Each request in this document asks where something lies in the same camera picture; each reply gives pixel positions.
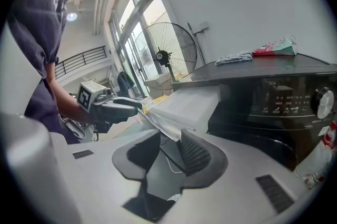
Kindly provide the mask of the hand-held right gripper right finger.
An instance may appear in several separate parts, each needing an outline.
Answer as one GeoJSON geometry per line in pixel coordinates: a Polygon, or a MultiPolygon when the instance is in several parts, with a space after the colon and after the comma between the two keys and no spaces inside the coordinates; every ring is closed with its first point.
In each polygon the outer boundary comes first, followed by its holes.
{"type": "Polygon", "coordinates": [[[182,129],[186,178],[162,224],[291,224],[315,193],[264,152],[182,129]]]}

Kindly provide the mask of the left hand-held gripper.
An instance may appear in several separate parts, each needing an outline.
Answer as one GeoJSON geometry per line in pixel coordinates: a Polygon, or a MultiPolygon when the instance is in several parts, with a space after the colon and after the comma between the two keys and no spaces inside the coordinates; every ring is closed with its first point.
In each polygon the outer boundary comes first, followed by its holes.
{"type": "Polygon", "coordinates": [[[137,109],[142,109],[142,103],[127,97],[115,97],[109,87],[105,87],[94,81],[81,82],[77,94],[77,103],[88,114],[95,117],[94,132],[106,134],[112,124],[127,121],[138,113],[137,109]],[[108,100],[120,105],[104,105],[104,120],[98,119],[99,105],[108,100]]]}

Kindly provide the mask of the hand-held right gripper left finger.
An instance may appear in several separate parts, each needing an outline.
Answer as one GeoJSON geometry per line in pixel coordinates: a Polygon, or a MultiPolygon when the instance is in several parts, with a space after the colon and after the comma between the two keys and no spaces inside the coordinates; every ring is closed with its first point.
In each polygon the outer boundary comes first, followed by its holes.
{"type": "Polygon", "coordinates": [[[56,224],[154,224],[146,189],[160,144],[156,130],[68,145],[51,134],[58,183],[64,199],[53,207],[56,224]]]}

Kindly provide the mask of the white drawer front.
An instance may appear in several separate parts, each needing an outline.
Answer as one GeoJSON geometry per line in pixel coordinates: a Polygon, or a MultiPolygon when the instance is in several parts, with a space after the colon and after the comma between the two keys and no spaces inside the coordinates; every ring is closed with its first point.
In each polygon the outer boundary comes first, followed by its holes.
{"type": "Polygon", "coordinates": [[[207,133],[209,119],[221,100],[219,86],[182,88],[141,115],[173,141],[181,139],[181,130],[207,133]]]}

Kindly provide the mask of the person's left forearm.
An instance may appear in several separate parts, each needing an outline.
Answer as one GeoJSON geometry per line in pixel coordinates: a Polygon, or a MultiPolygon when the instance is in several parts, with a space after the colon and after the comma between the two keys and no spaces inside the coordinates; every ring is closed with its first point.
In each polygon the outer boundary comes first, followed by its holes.
{"type": "Polygon", "coordinates": [[[74,97],[58,84],[55,78],[48,79],[48,84],[54,93],[61,116],[86,124],[93,122],[89,114],[77,103],[74,97]]]}

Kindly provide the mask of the pink packet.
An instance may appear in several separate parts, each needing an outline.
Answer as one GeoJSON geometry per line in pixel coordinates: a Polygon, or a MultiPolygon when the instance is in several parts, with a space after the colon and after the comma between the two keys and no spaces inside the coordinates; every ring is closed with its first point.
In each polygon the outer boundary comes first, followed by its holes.
{"type": "Polygon", "coordinates": [[[269,42],[252,52],[252,56],[295,56],[298,44],[293,35],[288,35],[277,41],[269,42]]]}

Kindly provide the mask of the dark jacket on rack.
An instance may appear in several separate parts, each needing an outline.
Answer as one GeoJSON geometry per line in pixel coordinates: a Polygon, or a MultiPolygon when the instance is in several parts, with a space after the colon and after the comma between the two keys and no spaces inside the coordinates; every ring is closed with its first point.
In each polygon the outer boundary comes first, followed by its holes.
{"type": "Polygon", "coordinates": [[[117,83],[120,88],[121,96],[130,98],[129,89],[134,87],[134,82],[130,76],[123,70],[121,70],[117,76],[117,83]]]}

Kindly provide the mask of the brown cardboard box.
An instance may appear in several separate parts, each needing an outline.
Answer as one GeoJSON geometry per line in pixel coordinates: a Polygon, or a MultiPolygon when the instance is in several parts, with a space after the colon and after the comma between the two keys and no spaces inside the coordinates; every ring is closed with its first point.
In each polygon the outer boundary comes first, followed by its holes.
{"type": "Polygon", "coordinates": [[[152,99],[157,99],[161,96],[169,96],[173,92],[172,80],[169,79],[155,79],[146,80],[143,82],[144,86],[149,88],[149,95],[152,99]]]}

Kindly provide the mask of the dark balcony railing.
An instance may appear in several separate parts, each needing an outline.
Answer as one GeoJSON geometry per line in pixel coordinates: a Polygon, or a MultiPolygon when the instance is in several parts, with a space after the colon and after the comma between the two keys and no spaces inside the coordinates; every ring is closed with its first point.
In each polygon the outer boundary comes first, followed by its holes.
{"type": "Polygon", "coordinates": [[[86,66],[88,64],[104,60],[107,58],[105,47],[97,47],[77,55],[74,55],[62,62],[55,65],[55,78],[61,78],[68,73],[74,72],[75,70],[86,66]]]}

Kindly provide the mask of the black standing fan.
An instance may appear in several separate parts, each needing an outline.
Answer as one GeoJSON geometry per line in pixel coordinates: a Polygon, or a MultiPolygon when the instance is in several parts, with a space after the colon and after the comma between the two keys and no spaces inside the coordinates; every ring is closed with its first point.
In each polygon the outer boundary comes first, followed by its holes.
{"type": "Polygon", "coordinates": [[[179,82],[197,63],[194,39],[175,23],[159,22],[148,26],[133,41],[131,52],[142,82],[158,78],[179,82]]]}

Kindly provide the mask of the white red plastic bag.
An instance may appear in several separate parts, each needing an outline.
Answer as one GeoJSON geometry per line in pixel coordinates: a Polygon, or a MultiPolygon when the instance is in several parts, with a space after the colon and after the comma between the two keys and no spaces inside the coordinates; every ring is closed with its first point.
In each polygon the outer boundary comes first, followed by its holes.
{"type": "Polygon", "coordinates": [[[294,174],[309,189],[325,181],[337,159],[337,120],[320,132],[317,146],[295,168],[294,174]]]}

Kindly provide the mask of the person's navy printed shirt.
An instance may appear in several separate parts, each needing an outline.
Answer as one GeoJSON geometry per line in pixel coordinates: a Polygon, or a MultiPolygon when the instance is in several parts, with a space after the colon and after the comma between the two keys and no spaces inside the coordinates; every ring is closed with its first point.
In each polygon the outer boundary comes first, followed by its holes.
{"type": "Polygon", "coordinates": [[[77,140],[59,115],[45,68],[58,63],[57,53],[66,24],[66,3],[67,0],[15,0],[7,21],[21,51],[41,76],[25,116],[41,122],[50,132],[63,135],[68,144],[74,144],[77,140]]]}

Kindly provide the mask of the white patterned cloth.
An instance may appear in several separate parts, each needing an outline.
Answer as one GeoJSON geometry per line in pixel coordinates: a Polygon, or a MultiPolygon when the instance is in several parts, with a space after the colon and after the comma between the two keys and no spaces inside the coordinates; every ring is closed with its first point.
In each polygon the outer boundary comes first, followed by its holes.
{"type": "Polygon", "coordinates": [[[218,65],[229,64],[229,63],[251,61],[252,58],[253,58],[252,53],[250,51],[242,51],[236,54],[230,54],[228,56],[219,58],[215,62],[215,65],[218,66],[218,65]]]}

